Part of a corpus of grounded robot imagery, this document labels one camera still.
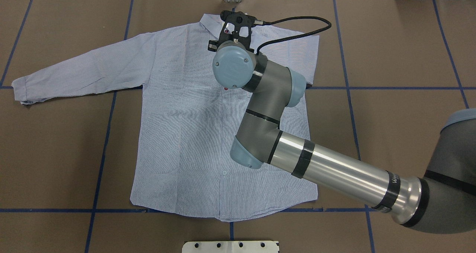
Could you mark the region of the light blue striped shirt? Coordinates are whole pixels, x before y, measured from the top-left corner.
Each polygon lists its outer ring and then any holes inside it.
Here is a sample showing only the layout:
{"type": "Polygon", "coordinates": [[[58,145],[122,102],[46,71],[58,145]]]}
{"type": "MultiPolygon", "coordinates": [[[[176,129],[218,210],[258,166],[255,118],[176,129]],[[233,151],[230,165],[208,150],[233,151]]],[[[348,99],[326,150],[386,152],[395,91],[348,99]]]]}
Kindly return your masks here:
{"type": "Polygon", "coordinates": [[[30,105],[143,87],[138,156],[130,201],[188,217],[243,221],[318,199],[316,184],[230,157],[251,94],[224,90],[207,51],[219,15],[106,45],[12,82],[30,105]]]}

